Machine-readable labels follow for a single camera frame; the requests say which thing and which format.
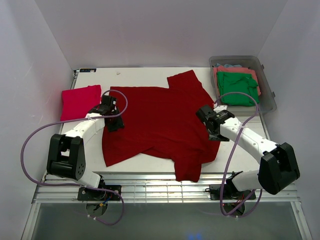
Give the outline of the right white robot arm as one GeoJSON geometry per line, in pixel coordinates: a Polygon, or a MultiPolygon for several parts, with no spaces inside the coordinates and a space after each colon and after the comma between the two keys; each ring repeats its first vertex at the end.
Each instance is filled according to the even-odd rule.
{"type": "Polygon", "coordinates": [[[212,141],[233,141],[259,164],[253,171],[237,172],[225,181],[226,194],[237,199],[244,191],[262,189],[276,195],[301,176],[293,147],[278,144],[246,127],[230,111],[201,107],[196,116],[205,125],[212,141]]]}

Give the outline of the dark red t shirt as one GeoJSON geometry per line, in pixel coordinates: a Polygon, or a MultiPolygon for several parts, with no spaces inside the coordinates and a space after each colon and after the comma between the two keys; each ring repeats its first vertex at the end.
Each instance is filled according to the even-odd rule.
{"type": "Polygon", "coordinates": [[[168,87],[113,86],[110,95],[123,111],[124,128],[104,129],[102,153],[107,166],[138,154],[170,159],[177,181],[197,182],[205,163],[215,160],[220,143],[210,141],[197,111],[213,105],[195,72],[167,78],[168,87]]]}

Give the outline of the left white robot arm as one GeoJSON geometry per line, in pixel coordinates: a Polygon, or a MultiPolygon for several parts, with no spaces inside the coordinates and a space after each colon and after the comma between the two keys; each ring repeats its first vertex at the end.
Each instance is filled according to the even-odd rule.
{"type": "Polygon", "coordinates": [[[115,97],[103,95],[101,103],[94,106],[84,120],[63,134],[54,134],[50,139],[47,172],[89,187],[88,193],[95,200],[106,195],[106,187],[99,174],[87,169],[85,146],[104,128],[114,132],[125,127],[116,104],[115,97]]]}

